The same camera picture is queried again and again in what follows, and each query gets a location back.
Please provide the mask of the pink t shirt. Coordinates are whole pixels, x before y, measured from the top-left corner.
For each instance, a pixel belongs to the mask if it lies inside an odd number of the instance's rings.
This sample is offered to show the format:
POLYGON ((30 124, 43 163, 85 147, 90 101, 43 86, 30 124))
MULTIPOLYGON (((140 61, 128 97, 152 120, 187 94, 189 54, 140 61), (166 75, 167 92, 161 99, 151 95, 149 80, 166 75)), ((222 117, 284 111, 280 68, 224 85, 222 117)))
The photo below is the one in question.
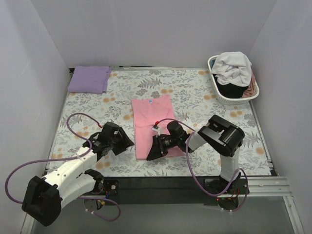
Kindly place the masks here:
POLYGON ((157 135, 152 127, 157 124, 161 128, 161 133, 165 133, 167 131, 166 126, 169 123, 168 119, 175 118, 171 98, 169 95, 162 95, 154 99, 133 99, 131 103, 134 113, 136 159, 146 160, 152 147, 153 136, 157 135))

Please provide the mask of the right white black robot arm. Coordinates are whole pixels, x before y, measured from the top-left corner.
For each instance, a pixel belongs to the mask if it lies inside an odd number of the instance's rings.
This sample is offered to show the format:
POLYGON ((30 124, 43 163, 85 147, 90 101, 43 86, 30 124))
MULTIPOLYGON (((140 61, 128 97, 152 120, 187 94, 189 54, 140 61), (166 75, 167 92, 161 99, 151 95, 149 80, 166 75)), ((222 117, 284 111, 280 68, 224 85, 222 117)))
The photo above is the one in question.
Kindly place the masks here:
POLYGON ((183 129, 182 126, 186 126, 185 123, 172 118, 157 121, 153 129, 157 130, 158 125, 167 120, 170 120, 167 124, 169 134, 157 134, 152 137, 152 146, 146 160, 152 161, 165 157, 171 148, 178 147, 185 153, 189 171, 198 187, 205 194, 218 197, 228 192, 234 181, 240 176, 240 172, 243 171, 238 167, 238 156, 245 137, 244 131, 218 115, 213 115, 206 125, 198 131, 193 130, 191 134, 188 134, 183 129), (205 190, 191 168, 189 154, 206 143, 220 154, 221 172, 219 184, 223 185, 225 181, 228 182, 217 194, 212 194, 205 190))

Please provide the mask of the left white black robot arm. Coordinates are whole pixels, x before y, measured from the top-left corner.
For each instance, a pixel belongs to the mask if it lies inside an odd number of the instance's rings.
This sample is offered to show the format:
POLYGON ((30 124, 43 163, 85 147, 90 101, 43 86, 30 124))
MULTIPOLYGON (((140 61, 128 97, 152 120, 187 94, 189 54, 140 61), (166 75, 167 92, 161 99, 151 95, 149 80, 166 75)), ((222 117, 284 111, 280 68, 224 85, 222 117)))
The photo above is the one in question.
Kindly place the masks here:
POLYGON ((122 127, 112 122, 105 123, 100 132, 85 139, 73 160, 29 181, 22 210, 47 227, 76 198, 84 194, 107 196, 111 186, 92 166, 109 152, 117 156, 133 145, 122 127))

